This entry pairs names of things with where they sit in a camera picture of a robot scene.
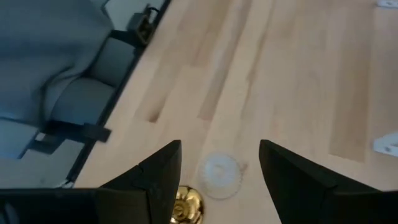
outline gold doorknob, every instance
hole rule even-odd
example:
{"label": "gold doorknob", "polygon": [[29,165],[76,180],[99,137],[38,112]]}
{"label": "gold doorknob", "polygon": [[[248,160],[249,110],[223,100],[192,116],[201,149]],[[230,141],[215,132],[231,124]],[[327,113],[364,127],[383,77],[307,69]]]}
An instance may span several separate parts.
{"label": "gold doorknob", "polygon": [[170,224],[201,224],[202,221],[203,199],[199,192],[188,186],[179,186]]}

